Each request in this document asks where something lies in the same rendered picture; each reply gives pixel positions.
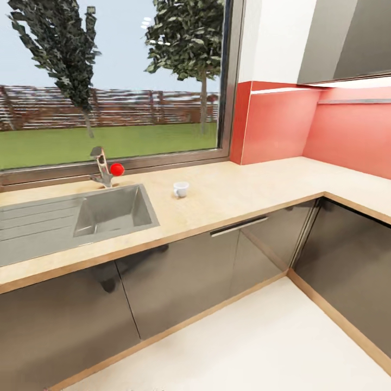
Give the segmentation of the coffee cup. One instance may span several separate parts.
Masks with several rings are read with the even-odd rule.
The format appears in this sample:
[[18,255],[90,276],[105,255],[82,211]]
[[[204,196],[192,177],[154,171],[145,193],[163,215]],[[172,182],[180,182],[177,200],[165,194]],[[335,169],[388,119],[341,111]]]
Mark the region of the coffee cup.
[[187,195],[190,188],[189,183],[187,182],[178,182],[174,184],[174,196],[184,197]]

